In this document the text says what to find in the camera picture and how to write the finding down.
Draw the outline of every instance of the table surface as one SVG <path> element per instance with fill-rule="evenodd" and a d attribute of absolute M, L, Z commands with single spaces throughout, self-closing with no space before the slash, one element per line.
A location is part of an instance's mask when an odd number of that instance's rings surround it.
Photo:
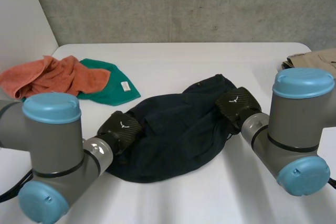
<path fill-rule="evenodd" d="M 83 137 L 95 135 L 115 110 L 127 111 L 145 98 L 180 93 L 189 85 L 222 73 L 246 87 L 269 113 L 271 87 L 287 56 L 308 52 L 298 43 L 78 44 L 54 57 L 74 55 L 116 64 L 142 97 L 121 106 L 80 101 Z M 323 131 L 319 154 L 336 177 L 335 129 Z M 30 168 L 29 154 L 0 151 L 0 194 Z M 183 176 L 136 184 L 103 174 L 58 224 L 297 224 L 336 223 L 336 191 L 288 195 L 241 135 L 232 137 L 211 162 Z M 0 205 L 0 223 L 29 224 L 17 199 Z"/>

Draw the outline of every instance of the blue joint cap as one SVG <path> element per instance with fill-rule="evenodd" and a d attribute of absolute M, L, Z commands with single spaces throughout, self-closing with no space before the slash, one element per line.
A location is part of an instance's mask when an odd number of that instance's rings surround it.
<path fill-rule="evenodd" d="M 81 116 L 79 101 L 75 96 L 56 92 L 29 97 L 22 111 L 31 120 L 49 124 L 71 123 Z"/>
<path fill-rule="evenodd" d="M 18 194 L 19 205 L 31 220 L 54 224 L 69 210 L 65 198 L 53 187 L 38 181 L 29 181 Z"/>
<path fill-rule="evenodd" d="M 303 157 L 286 165 L 278 174 L 277 182 L 293 196 L 310 195 L 329 181 L 330 169 L 319 156 Z"/>
<path fill-rule="evenodd" d="M 273 93 L 290 99 L 306 99 L 324 95 L 335 86 L 331 73 L 317 68 L 290 68 L 275 77 Z"/>

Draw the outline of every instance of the gray robot arm segment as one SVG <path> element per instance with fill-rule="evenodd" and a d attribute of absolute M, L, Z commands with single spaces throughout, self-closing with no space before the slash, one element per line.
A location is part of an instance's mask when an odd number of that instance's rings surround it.
<path fill-rule="evenodd" d="M 68 94 L 0 101 L 0 147 L 30 152 L 34 178 L 18 198 L 33 221 L 58 221 L 112 163 L 104 140 L 83 141 L 80 115 L 77 98 Z"/>

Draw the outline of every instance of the black ring band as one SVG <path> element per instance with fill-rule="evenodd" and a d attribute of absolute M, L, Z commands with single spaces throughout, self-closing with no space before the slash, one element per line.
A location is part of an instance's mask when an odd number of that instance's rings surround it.
<path fill-rule="evenodd" d="M 267 128 L 268 128 L 268 124 L 258 129 L 258 131 L 253 135 L 252 141 L 251 141 L 251 148 L 253 151 L 254 151 L 254 141 L 256 140 L 257 136 L 259 135 L 260 132 L 262 132 L 264 129 L 267 129 Z"/>
<path fill-rule="evenodd" d="M 59 172 L 59 173 L 39 173 L 37 171 L 35 171 L 33 169 L 33 174 L 38 176 L 38 177 L 41 177 L 41 178 L 58 178 L 58 177 L 63 177 L 63 176 L 66 176 L 70 173 L 73 173 L 75 171 L 77 171 L 81 166 L 82 164 L 84 163 L 84 158 L 82 159 L 81 162 L 79 162 L 78 165 L 74 166 L 73 168 L 70 168 L 68 170 L 65 170 L 63 172 Z"/>
<path fill-rule="evenodd" d="M 316 151 L 318 148 L 319 148 L 319 145 L 315 145 L 313 147 L 306 147 L 306 148 L 301 148 L 301 147 L 293 147 L 293 146 L 288 146 L 288 145 L 285 145 L 285 144 L 281 144 L 277 141 L 275 141 L 270 135 L 267 134 L 267 137 L 268 137 L 268 140 L 273 143 L 273 145 L 281 148 L 281 149 L 284 149 L 284 150 L 287 150 L 287 151 L 290 151 L 290 152 L 300 152 L 300 153 L 306 153 L 306 152 L 313 152 L 313 151 Z"/>
<path fill-rule="evenodd" d="M 98 176 L 100 175 L 101 172 L 101 168 L 100 168 L 100 164 L 98 159 L 88 150 L 84 150 L 84 153 L 88 154 L 90 157 L 92 157 L 93 161 L 95 162 L 95 164 L 97 165 L 97 169 L 98 169 Z"/>

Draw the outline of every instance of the gray wall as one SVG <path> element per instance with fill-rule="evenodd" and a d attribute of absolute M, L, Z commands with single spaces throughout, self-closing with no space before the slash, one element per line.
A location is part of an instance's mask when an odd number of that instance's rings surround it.
<path fill-rule="evenodd" d="M 40 0 L 60 45 L 295 41 L 336 47 L 336 0 Z"/>

